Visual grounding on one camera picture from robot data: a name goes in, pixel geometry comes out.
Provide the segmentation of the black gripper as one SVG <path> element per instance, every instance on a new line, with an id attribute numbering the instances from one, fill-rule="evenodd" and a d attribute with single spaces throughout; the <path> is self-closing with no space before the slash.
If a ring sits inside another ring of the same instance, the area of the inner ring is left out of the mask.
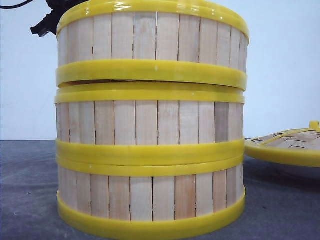
<path id="1" fill-rule="evenodd" d="M 46 3 L 51 8 L 51 12 L 36 26 L 30 28 L 32 34 L 38 34 L 39 37 L 44 37 L 49 32 L 56 35 L 58 23 L 65 13 L 64 0 L 46 0 Z"/>

